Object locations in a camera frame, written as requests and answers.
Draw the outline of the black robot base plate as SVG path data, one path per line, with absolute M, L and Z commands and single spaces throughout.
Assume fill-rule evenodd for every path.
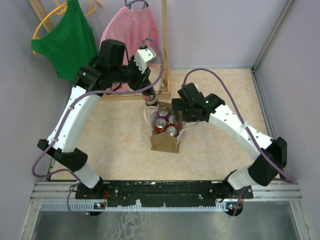
M 77 200 L 102 200 L 109 207 L 130 206 L 140 201 L 144 207 L 213 207 L 216 202 L 238 199 L 225 180 L 100 180 L 94 188 L 79 184 Z

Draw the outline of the purple Fanta can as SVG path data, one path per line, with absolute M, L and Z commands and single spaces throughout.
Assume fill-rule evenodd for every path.
M 165 133 L 171 137 L 177 137 L 179 135 L 178 129 L 175 126 L 171 125 L 165 129 Z
M 158 109 L 157 109 L 157 118 L 162 118 L 162 119 L 165 119 L 167 120 L 170 116 L 170 111 L 167 107 L 165 106 L 160 106 Z

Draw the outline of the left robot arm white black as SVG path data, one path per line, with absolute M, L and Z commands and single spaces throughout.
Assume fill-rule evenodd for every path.
M 141 90 L 143 96 L 155 97 L 149 88 L 151 73 L 148 64 L 157 58 L 155 51 L 142 44 L 124 65 L 126 45 L 118 40 L 104 40 L 98 56 L 79 68 L 71 89 L 69 101 L 57 126 L 46 138 L 38 141 L 38 148 L 51 156 L 74 174 L 88 195 L 97 199 L 103 195 L 102 178 L 92 169 L 88 155 L 76 147 L 90 112 L 104 91 L 113 84 L 128 84 L 133 91 Z

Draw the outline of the red cola can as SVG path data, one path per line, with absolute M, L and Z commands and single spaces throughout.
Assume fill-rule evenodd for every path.
M 175 127 L 177 130 L 179 130 L 181 127 L 181 122 L 180 122 L 179 117 L 175 117 L 174 114 L 171 114 L 168 117 L 168 125 Z
M 154 123 L 154 132 L 156 135 L 165 132 L 168 122 L 165 118 L 158 118 Z

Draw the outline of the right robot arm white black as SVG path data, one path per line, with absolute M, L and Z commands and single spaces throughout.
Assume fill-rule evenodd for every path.
M 253 184 L 266 187 L 287 165 L 287 142 L 261 133 L 240 118 L 219 96 L 204 96 L 194 83 L 184 85 L 171 100 L 172 113 L 186 123 L 207 122 L 241 145 L 253 163 L 231 172 L 214 190 L 218 199 L 235 198 Z

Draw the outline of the glass cola bottle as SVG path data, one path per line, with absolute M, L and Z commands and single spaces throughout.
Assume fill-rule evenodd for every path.
M 141 94 L 142 94 L 142 98 L 145 101 L 145 105 L 147 107 L 158 106 L 158 99 L 157 99 L 157 95 L 156 95 L 156 91 L 155 91 L 154 87 L 151 87 L 145 91 L 142 91 Z

